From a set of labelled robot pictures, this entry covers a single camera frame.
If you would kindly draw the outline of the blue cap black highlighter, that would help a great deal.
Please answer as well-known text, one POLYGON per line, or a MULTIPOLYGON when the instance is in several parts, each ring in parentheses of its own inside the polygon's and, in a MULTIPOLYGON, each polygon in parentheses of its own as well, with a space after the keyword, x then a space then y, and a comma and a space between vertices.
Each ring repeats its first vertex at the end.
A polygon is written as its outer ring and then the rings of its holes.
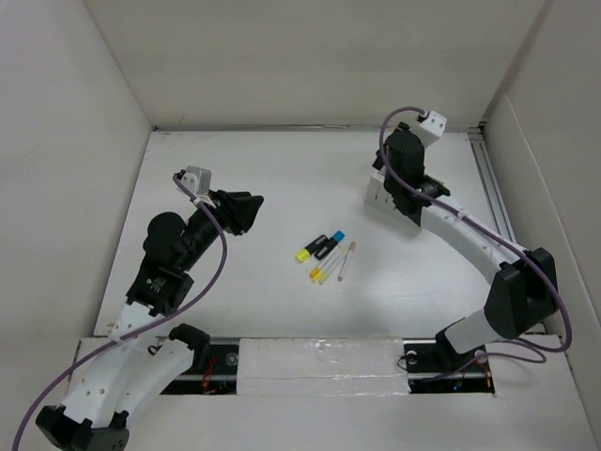
POLYGON ((314 253, 315 258, 321 261, 345 238, 346 234, 338 230, 325 240, 325 242, 314 253))

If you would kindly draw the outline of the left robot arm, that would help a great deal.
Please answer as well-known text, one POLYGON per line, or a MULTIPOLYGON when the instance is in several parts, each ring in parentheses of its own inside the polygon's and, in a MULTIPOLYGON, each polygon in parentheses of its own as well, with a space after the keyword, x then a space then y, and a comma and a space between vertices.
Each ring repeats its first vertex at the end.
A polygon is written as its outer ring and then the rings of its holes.
POLYGON ((79 384, 36 424, 60 450, 122 450, 129 425, 180 374, 203 370, 210 337, 188 324, 172 325, 193 286, 190 269, 225 234, 250 230, 264 198, 212 191, 183 219, 167 211, 146 230, 139 272, 111 332, 106 350, 91 360, 79 384))

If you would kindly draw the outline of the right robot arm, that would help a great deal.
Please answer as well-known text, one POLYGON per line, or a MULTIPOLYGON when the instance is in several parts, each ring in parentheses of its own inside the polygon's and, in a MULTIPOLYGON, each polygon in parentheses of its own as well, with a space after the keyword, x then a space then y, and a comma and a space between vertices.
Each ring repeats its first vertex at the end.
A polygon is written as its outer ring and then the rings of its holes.
POLYGON ((443 328, 427 353, 439 374, 461 370, 477 350, 522 335, 559 308, 555 261, 543 248, 529 251, 473 219, 438 180, 426 175, 425 147, 406 124, 379 137, 377 163, 396 209, 446 241, 489 284, 483 307, 443 328))

